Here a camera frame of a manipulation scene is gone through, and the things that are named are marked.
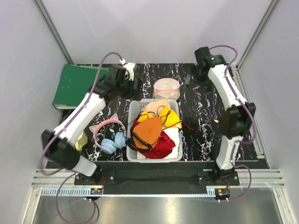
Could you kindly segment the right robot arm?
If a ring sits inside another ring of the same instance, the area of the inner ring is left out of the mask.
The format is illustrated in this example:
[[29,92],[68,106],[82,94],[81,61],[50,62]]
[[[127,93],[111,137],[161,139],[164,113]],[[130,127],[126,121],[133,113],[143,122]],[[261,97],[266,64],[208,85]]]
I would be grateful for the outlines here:
[[211,174],[214,183],[223,185],[234,178],[235,156],[245,134],[251,128],[256,129],[256,105],[248,102],[237,89],[229,73],[231,63],[227,63],[222,55],[212,55],[210,51],[210,47],[195,50],[197,64],[192,72],[198,84],[207,91],[211,87],[216,88],[224,105],[225,111],[219,120],[221,146]]

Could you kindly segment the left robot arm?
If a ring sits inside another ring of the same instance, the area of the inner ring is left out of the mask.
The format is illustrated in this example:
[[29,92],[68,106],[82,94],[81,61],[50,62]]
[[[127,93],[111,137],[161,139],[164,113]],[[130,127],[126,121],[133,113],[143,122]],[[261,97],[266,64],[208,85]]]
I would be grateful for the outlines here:
[[97,165],[83,157],[74,148],[75,143],[94,116],[110,101],[118,96],[141,99],[142,80],[135,78],[136,68],[135,63],[113,64],[107,75],[96,79],[72,114],[53,131],[42,133],[43,155],[67,170],[82,173],[89,184],[97,184],[101,179]]

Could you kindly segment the white pink mesh laundry bag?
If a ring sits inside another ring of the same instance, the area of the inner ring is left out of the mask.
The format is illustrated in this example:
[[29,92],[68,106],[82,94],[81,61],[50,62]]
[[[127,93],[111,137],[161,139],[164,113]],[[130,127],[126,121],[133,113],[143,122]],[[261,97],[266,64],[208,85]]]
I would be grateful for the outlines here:
[[180,97],[180,83],[173,78],[161,78],[153,85],[153,98],[178,100]]

